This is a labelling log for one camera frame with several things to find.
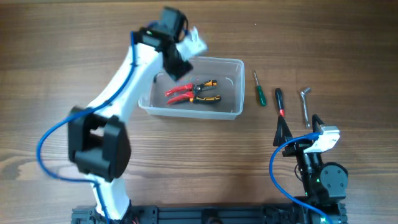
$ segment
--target wooden table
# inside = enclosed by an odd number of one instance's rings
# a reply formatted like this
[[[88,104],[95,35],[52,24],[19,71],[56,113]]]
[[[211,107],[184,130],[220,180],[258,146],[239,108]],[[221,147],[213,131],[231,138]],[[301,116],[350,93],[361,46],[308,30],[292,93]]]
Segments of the wooden table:
[[[277,124],[274,89],[285,96],[294,136],[307,133],[299,90],[311,114],[341,130],[323,160],[349,170],[350,223],[398,220],[398,8],[393,2],[184,1],[0,6],[0,223],[68,223],[71,209],[95,203],[90,186],[51,180],[38,167],[41,135],[107,85],[129,32],[181,9],[210,57],[246,67],[243,113],[234,121],[149,116],[134,111],[124,178],[134,205],[287,202],[272,184]],[[256,101],[256,69],[269,104]],[[47,141],[45,163],[78,177],[67,159],[66,128]],[[303,195],[294,158],[275,174]]]

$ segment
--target red handle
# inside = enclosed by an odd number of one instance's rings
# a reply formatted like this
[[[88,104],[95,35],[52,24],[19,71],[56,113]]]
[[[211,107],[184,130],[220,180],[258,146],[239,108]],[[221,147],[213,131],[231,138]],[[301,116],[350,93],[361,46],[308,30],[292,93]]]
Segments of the red handle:
[[[170,96],[171,94],[179,92],[179,91],[192,90],[192,89],[193,89],[193,84],[189,83],[189,84],[182,85],[182,86],[176,86],[176,87],[172,88],[171,90],[167,90],[165,95]]]
[[[169,104],[172,104],[172,103],[176,103],[178,101],[189,100],[190,98],[193,98],[193,97],[195,97],[193,92],[186,92],[186,93],[178,95],[178,96],[176,96],[174,98],[169,99],[167,104],[169,105]]]

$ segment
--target plastic bin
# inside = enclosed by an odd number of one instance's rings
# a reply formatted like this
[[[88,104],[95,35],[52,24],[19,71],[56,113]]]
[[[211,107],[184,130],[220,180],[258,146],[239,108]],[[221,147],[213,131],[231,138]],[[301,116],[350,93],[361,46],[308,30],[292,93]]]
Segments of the plastic bin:
[[[150,92],[141,97],[139,107],[148,114],[203,119],[235,119],[242,113],[244,99],[244,65],[241,60],[195,57],[190,60],[193,70],[174,82],[165,71],[157,75]],[[168,105],[167,101],[176,96],[166,97],[165,92],[177,85],[201,84],[217,80],[214,90],[203,91],[199,96],[221,96],[221,101],[209,105],[189,101]]]

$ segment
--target wrench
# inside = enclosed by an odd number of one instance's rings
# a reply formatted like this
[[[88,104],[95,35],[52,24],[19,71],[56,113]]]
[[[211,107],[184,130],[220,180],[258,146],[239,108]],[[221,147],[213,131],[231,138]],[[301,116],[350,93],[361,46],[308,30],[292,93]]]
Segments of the wrench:
[[[303,109],[304,109],[304,118],[305,118],[305,127],[307,129],[311,128],[310,121],[308,120],[308,109],[307,102],[305,101],[305,95],[311,90],[311,88],[305,88],[300,92],[301,99],[303,101]]]

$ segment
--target black screwdriver handle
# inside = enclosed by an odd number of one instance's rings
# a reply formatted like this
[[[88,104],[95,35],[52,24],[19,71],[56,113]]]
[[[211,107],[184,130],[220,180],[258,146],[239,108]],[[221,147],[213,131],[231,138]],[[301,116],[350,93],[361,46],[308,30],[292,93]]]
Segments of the black screwdriver handle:
[[[280,88],[276,88],[275,90],[276,103],[278,104],[279,114],[283,117],[285,116],[285,108],[284,101],[282,97],[282,90]]]

